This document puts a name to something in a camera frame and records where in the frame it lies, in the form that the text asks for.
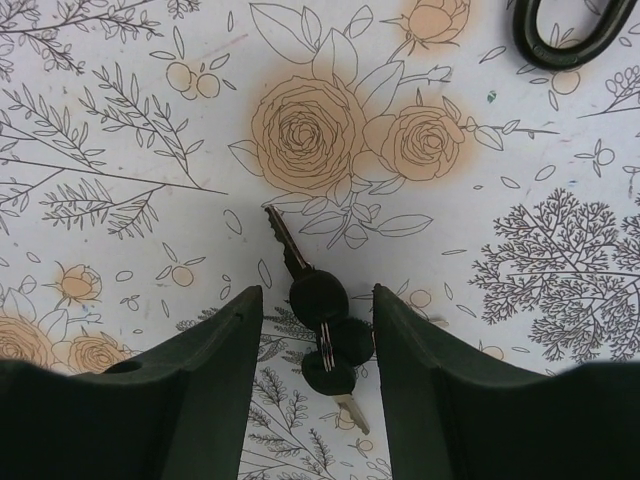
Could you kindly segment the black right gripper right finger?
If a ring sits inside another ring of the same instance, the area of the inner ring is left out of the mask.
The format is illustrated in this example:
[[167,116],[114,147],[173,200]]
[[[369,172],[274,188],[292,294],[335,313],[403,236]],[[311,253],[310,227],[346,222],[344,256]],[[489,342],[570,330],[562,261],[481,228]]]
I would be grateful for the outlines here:
[[639,366],[545,376],[497,360],[376,285],[373,325],[396,479],[635,479]]

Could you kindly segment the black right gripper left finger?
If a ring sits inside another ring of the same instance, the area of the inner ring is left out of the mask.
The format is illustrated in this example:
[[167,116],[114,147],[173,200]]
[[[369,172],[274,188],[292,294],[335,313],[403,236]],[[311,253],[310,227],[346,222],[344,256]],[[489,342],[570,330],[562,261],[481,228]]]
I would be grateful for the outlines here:
[[1,364],[5,479],[233,479],[263,322],[246,288],[213,316],[101,374]]

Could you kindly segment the black keys bunch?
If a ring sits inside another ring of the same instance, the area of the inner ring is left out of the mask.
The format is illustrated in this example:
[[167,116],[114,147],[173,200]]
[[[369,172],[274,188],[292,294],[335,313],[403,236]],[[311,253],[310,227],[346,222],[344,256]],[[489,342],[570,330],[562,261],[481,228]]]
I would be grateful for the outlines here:
[[370,426],[353,391],[355,369],[374,353],[372,327],[349,314],[349,297],[340,280],[304,259],[275,206],[268,205],[264,210],[274,236],[283,245],[284,263],[292,277],[291,309],[315,337],[316,350],[303,357],[303,377],[314,391],[346,410],[367,435]]

